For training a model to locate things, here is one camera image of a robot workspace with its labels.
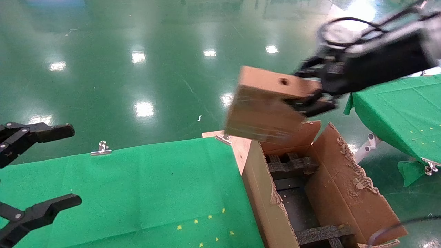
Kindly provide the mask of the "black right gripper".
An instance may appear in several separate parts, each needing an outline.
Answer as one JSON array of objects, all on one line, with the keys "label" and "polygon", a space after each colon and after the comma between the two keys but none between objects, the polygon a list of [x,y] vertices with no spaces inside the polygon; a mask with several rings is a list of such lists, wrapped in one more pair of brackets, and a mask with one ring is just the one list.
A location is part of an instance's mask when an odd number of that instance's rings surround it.
[{"label": "black right gripper", "polygon": [[[323,91],[333,96],[362,91],[435,67],[436,59],[425,50],[422,38],[420,33],[413,33],[361,55],[345,53],[335,63],[329,63],[330,57],[310,57],[293,76],[322,78]],[[336,99],[325,98],[323,91],[303,98],[285,98],[285,104],[305,117],[336,109]]]}]

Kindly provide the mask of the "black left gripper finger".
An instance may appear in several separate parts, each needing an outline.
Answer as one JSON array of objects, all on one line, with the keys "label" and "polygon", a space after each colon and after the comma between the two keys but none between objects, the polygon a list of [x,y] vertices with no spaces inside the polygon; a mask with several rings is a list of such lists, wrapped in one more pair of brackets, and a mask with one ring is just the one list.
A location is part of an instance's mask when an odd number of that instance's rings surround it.
[{"label": "black left gripper finger", "polygon": [[47,143],[75,135],[71,124],[49,126],[44,122],[19,124],[9,122],[0,126],[0,168],[10,165],[35,143]]},{"label": "black left gripper finger", "polygon": [[82,204],[82,199],[76,194],[67,194],[55,199],[43,201],[21,211],[13,206],[0,203],[1,218],[8,223],[1,228],[0,246],[12,248],[29,232],[51,225],[58,213]]}]

